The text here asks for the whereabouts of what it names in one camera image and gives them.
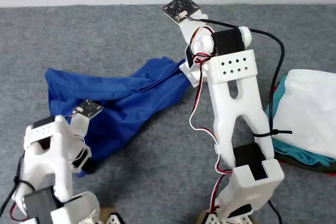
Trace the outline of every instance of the red and white wire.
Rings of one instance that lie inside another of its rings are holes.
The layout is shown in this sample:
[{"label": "red and white wire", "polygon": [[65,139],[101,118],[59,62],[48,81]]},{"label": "red and white wire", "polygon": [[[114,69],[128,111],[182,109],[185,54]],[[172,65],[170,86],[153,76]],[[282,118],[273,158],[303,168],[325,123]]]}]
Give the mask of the red and white wire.
[{"label": "red and white wire", "polygon": [[[192,113],[189,117],[189,124],[190,124],[190,127],[195,130],[195,131],[204,131],[206,132],[207,134],[209,134],[212,139],[215,141],[216,145],[218,145],[218,140],[215,136],[214,133],[212,133],[209,129],[205,128],[205,127],[200,127],[200,128],[196,128],[194,127],[193,123],[192,123],[192,118],[197,110],[197,107],[198,107],[198,103],[200,101],[200,97],[201,97],[201,92],[202,92],[202,87],[203,87],[203,74],[202,74],[202,65],[204,62],[210,60],[210,58],[205,58],[205,59],[200,59],[200,62],[199,62],[199,75],[200,75],[200,81],[198,83],[198,89],[197,89],[197,93],[196,93],[196,97],[195,97],[195,102],[194,102],[194,106],[193,106],[193,110],[192,110]],[[232,171],[228,170],[228,171],[225,171],[225,170],[221,170],[219,168],[219,163],[221,162],[221,159],[220,159],[220,155],[218,155],[218,158],[217,158],[217,162],[215,164],[215,170],[216,172],[218,172],[219,174],[230,174],[232,173]]]},{"label": "red and white wire", "polygon": [[216,211],[216,207],[215,207],[215,199],[216,199],[216,194],[219,188],[219,184],[221,183],[222,179],[224,178],[226,174],[222,174],[219,179],[217,180],[214,189],[212,190],[211,193],[211,199],[210,199],[210,207],[209,207],[209,212],[213,213]]},{"label": "red and white wire", "polygon": [[21,222],[21,221],[25,221],[25,220],[27,220],[27,219],[28,219],[27,217],[26,217],[25,219],[22,219],[22,220],[16,219],[16,218],[14,217],[14,213],[13,213],[13,212],[14,212],[15,207],[16,207],[16,203],[13,203],[11,209],[9,210],[10,218],[11,218],[13,221],[17,221],[17,222]]}]

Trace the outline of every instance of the black cable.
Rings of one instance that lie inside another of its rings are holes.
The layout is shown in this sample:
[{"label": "black cable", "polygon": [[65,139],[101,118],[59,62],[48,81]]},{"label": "black cable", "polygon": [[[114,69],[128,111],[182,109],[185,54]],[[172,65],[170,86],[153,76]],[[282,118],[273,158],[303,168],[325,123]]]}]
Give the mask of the black cable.
[{"label": "black cable", "polygon": [[278,216],[279,219],[279,224],[282,224],[282,218],[280,213],[278,212],[278,210],[275,208],[275,206],[272,204],[271,200],[268,200],[268,204],[269,206],[272,208],[272,210],[276,213],[276,215]]},{"label": "black cable", "polygon": [[24,156],[25,156],[25,153],[22,154],[22,156],[20,157],[19,162],[17,164],[16,175],[15,175],[15,177],[13,179],[14,186],[11,189],[9,195],[7,196],[7,198],[5,199],[4,203],[2,204],[2,206],[0,208],[0,217],[4,213],[5,208],[6,208],[7,204],[8,204],[8,202],[10,201],[13,193],[16,191],[16,189],[17,189],[17,187],[19,186],[20,183],[24,183],[25,185],[29,186],[33,191],[35,191],[35,187],[31,183],[29,183],[28,181],[20,179],[21,163],[22,163],[22,160],[23,160]]}]

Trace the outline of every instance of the blue cloth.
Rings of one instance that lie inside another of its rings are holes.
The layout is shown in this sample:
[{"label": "blue cloth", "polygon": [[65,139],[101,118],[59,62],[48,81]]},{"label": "blue cloth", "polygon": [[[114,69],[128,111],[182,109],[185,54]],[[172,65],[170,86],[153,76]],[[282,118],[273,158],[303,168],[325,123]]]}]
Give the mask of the blue cloth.
[{"label": "blue cloth", "polygon": [[[282,98],[282,96],[285,94],[285,80],[287,76],[283,76],[281,78],[281,81],[277,87],[277,90],[274,93],[273,97],[273,118],[277,113],[279,102]],[[266,114],[269,116],[269,106],[267,106]],[[308,152],[306,150],[303,150],[301,148],[297,148],[295,146],[292,146],[290,144],[284,143],[282,141],[279,141],[275,138],[272,138],[273,141],[273,147],[274,151],[289,155],[297,159],[298,161],[306,164],[306,165],[315,165],[318,162],[322,165],[329,166],[329,163],[336,162],[336,159],[326,157],[323,155],[319,155],[313,152]]]},{"label": "blue cloth", "polygon": [[179,70],[184,61],[167,57],[151,59],[130,77],[99,78],[48,69],[51,115],[68,115],[84,99],[104,107],[90,121],[85,137],[92,159],[101,160],[118,151],[152,114],[173,105],[190,86]]}]

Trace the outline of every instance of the wire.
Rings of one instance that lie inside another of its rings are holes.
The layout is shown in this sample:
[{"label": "wire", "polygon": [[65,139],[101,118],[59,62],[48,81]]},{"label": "wire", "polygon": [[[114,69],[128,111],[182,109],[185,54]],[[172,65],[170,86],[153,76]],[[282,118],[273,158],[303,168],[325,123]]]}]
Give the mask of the wire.
[{"label": "wire", "polygon": [[210,208],[209,208],[209,212],[212,214],[216,211],[216,207],[215,207],[215,199],[216,199],[216,194],[219,188],[219,184],[221,183],[222,179],[224,178],[226,174],[222,174],[219,179],[217,180],[214,189],[212,190],[211,193],[211,199],[210,199]]},{"label": "wire", "polygon": [[10,218],[13,220],[13,221],[25,221],[25,220],[28,220],[28,218],[25,218],[25,219],[22,219],[22,220],[19,220],[19,219],[16,219],[14,216],[13,216],[13,212],[14,212],[14,209],[16,207],[16,203],[14,202],[10,211],[9,211],[9,216]]},{"label": "wire", "polygon": [[276,215],[278,216],[279,224],[282,224],[281,215],[280,215],[279,211],[275,208],[275,206],[273,205],[273,203],[271,202],[271,200],[268,200],[268,204],[272,208],[272,210],[276,213]]},{"label": "wire", "polygon": [[[192,118],[197,110],[197,107],[198,107],[198,103],[200,101],[200,97],[201,97],[201,92],[202,92],[202,87],[203,87],[203,71],[202,71],[202,65],[203,63],[209,61],[211,59],[211,57],[207,57],[205,59],[201,59],[200,62],[199,62],[199,75],[200,75],[200,80],[199,80],[199,83],[198,83],[198,88],[197,88],[197,92],[196,92],[196,96],[195,96],[195,101],[194,101],[194,106],[193,106],[193,109],[192,109],[192,113],[189,117],[189,124],[190,124],[190,127],[195,130],[195,131],[204,131],[206,132],[207,134],[209,134],[212,139],[215,141],[216,145],[218,145],[218,141],[217,141],[217,138],[215,136],[214,133],[211,132],[211,130],[209,130],[208,128],[205,128],[205,127],[201,127],[201,128],[195,128],[193,123],[192,123]],[[217,158],[217,162],[215,164],[215,170],[217,173],[219,174],[231,174],[232,173],[232,170],[221,170],[219,168],[219,163],[221,161],[220,159],[220,155],[218,155],[218,158]]]},{"label": "wire", "polygon": [[5,199],[4,203],[1,205],[1,208],[0,208],[0,217],[4,213],[5,208],[8,205],[8,202],[10,201],[12,195],[14,194],[14,192],[16,191],[16,189],[17,189],[17,187],[19,186],[20,183],[24,183],[25,185],[29,186],[32,191],[35,191],[35,187],[31,183],[29,183],[28,181],[20,179],[21,164],[22,164],[22,160],[23,160],[24,156],[25,156],[25,152],[23,152],[22,156],[19,158],[19,162],[18,162],[17,168],[16,168],[16,175],[15,175],[15,177],[13,179],[14,186],[11,189],[10,193],[8,194],[7,198]]},{"label": "wire", "polygon": [[73,114],[69,114],[69,115],[65,116],[64,118],[65,118],[65,119],[71,118],[71,117],[73,117],[74,115],[76,115],[77,113],[79,113],[79,112],[76,111],[75,113],[73,113]]}]

